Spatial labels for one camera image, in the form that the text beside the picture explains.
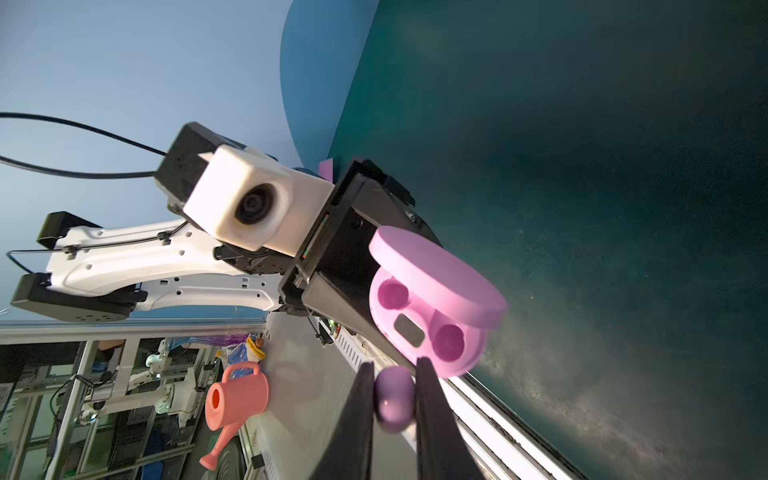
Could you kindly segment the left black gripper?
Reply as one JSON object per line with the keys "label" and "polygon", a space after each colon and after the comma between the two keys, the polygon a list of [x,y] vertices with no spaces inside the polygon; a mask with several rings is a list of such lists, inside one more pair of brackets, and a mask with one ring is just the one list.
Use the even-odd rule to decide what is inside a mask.
{"label": "left black gripper", "polygon": [[414,362],[386,339],[370,313],[369,290],[379,264],[369,244],[381,226],[439,242],[415,212],[415,200],[404,186],[372,161],[354,161],[282,277],[280,300],[287,313],[334,320],[360,334],[395,364],[414,371]]}

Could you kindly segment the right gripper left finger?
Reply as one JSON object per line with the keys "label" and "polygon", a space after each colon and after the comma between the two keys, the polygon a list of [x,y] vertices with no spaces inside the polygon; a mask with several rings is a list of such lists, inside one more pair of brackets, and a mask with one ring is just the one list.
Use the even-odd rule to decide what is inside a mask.
{"label": "right gripper left finger", "polygon": [[373,363],[362,363],[310,479],[368,480],[371,477],[374,380]]}

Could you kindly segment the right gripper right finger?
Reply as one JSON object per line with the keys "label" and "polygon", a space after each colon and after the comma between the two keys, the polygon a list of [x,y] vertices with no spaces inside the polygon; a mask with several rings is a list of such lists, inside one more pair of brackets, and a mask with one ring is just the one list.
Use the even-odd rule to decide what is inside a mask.
{"label": "right gripper right finger", "polygon": [[415,373],[418,478],[483,479],[461,436],[432,361],[420,357]]}

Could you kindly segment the purple earbud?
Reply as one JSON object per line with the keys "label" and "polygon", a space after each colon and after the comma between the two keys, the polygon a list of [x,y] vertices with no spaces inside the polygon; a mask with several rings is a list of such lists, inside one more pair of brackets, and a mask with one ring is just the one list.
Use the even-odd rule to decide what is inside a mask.
{"label": "purple earbud", "polygon": [[374,382],[374,397],[376,418],[386,433],[400,433],[414,421],[415,383],[405,367],[381,370]]}

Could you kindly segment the purple earbud charging case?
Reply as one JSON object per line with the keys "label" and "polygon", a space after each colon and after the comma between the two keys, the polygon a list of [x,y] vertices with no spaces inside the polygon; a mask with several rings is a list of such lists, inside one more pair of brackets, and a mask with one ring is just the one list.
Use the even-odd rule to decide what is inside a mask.
{"label": "purple earbud charging case", "polygon": [[502,293],[449,251],[404,229],[378,228],[369,252],[379,265],[369,308],[385,338],[413,363],[430,359],[440,378],[474,368],[507,312]]}

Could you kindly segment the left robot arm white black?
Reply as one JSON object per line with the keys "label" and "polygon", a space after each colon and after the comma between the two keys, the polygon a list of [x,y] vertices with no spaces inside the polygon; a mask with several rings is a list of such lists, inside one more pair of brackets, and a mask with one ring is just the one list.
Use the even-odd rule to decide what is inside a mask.
{"label": "left robot arm white black", "polygon": [[434,234],[374,163],[352,163],[335,184],[191,122],[154,179],[175,220],[106,229],[49,214],[38,236],[47,267],[21,277],[12,305],[88,324],[175,306],[316,315],[406,363],[370,312],[369,245],[383,226]]}

